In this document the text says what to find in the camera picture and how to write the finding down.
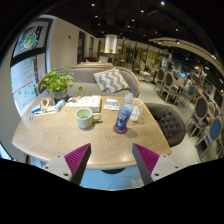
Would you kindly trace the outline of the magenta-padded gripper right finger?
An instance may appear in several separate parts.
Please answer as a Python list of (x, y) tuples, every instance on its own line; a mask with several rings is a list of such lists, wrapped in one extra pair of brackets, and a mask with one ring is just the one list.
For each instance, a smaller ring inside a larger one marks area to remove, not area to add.
[(157, 153), (136, 143), (133, 144), (132, 153), (136, 160), (142, 181), (145, 185), (177, 172), (181, 167), (167, 154)]

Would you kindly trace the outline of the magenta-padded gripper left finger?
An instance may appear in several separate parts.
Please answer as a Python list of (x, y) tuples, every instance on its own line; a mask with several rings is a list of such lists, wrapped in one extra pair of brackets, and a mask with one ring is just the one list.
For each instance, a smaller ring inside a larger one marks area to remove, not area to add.
[(66, 155), (56, 155), (42, 169), (79, 185), (90, 155), (91, 144), (88, 143)]

